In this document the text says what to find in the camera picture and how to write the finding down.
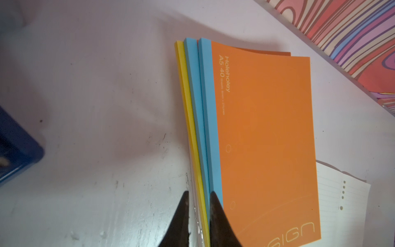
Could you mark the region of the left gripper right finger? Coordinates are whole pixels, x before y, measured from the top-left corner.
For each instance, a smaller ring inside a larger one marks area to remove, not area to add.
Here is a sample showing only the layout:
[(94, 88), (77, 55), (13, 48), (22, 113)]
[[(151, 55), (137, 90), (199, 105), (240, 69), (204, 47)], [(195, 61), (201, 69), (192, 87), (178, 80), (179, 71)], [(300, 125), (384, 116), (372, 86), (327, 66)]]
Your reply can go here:
[(214, 191), (210, 194), (209, 231), (211, 247), (242, 247)]

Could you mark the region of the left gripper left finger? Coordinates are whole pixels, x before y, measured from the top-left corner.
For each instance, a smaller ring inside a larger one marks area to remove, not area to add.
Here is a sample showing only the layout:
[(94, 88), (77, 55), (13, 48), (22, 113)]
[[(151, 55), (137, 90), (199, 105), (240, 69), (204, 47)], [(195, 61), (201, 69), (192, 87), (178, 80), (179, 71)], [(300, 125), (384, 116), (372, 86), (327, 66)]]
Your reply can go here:
[(179, 201), (174, 216), (159, 247), (189, 247), (189, 191)]

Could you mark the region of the orange cover notebook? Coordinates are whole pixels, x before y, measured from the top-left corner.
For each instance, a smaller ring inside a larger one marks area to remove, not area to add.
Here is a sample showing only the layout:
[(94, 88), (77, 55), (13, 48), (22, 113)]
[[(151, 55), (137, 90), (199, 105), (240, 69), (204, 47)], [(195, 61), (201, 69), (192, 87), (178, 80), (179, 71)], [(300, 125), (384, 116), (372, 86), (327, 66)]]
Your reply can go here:
[(186, 38), (184, 40), (187, 70), (192, 98), (197, 145), (201, 163), (201, 173), (206, 202), (210, 198), (209, 172), (207, 160), (207, 148), (204, 128), (203, 96), (200, 76), (200, 64), (198, 53), (198, 42), (196, 39)]

